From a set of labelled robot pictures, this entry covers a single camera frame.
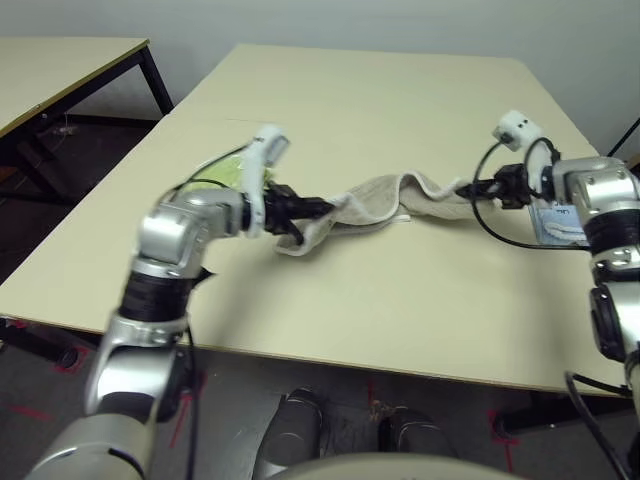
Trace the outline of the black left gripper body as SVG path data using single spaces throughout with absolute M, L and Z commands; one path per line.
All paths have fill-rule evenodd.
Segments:
M 304 236 L 294 220 L 301 215 L 302 198 L 288 185 L 268 182 L 264 189 L 264 230 L 274 236 L 289 236 L 299 246 Z

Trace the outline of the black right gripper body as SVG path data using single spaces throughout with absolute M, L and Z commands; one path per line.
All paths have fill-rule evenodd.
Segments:
M 531 204 L 528 177 L 523 164 L 502 166 L 494 175 L 498 185 L 496 197 L 503 209 L 523 209 Z

